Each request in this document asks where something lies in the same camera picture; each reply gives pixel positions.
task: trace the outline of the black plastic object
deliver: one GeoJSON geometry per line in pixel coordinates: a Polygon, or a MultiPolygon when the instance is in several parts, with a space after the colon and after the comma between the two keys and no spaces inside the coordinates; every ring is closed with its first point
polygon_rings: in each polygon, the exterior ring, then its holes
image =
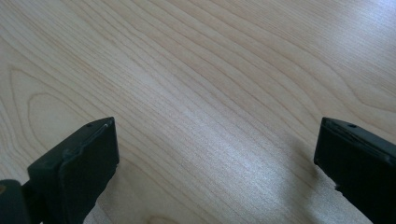
{"type": "Polygon", "coordinates": [[[355,124],[323,118],[314,162],[374,223],[396,223],[396,146],[355,124]]]}
{"type": "Polygon", "coordinates": [[[16,181],[0,181],[6,188],[0,194],[0,215],[6,213],[0,223],[83,223],[119,162],[115,120],[84,125],[28,167],[30,180],[22,188],[16,181]],[[26,211],[29,220],[17,221],[26,211]]]}

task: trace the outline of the wood grain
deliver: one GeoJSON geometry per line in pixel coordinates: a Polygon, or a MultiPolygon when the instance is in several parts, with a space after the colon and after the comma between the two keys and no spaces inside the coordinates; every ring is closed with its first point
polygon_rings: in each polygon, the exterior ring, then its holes
{"type": "Polygon", "coordinates": [[[312,159],[324,116],[396,143],[395,23],[388,0],[1,0],[0,179],[113,116],[86,223],[370,223],[312,159]]]}

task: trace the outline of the wooden tabletop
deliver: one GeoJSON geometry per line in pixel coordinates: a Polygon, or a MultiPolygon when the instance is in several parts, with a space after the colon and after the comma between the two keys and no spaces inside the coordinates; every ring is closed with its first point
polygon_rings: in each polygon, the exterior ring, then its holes
{"type": "Polygon", "coordinates": [[[0,179],[114,117],[86,223],[370,223],[313,155],[322,117],[396,143],[395,24],[389,0],[1,0],[0,179]]]}

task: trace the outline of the light wood surface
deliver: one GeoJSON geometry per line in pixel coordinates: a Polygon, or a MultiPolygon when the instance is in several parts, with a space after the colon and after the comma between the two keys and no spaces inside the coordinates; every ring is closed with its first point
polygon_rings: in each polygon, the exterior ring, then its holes
{"type": "Polygon", "coordinates": [[[115,117],[86,223],[370,223],[313,164],[322,117],[396,143],[390,0],[0,0],[0,179],[115,117]]]}

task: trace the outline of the black clamp jaw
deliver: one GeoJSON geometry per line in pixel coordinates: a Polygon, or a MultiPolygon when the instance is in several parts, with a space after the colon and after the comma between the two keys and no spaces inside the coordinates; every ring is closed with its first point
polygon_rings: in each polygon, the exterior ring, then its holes
{"type": "Polygon", "coordinates": [[[355,124],[323,118],[314,163],[374,223],[396,223],[396,146],[355,124]]]}
{"type": "Polygon", "coordinates": [[[23,186],[0,181],[0,223],[83,223],[119,162],[115,120],[84,125],[33,162],[23,186]]]}

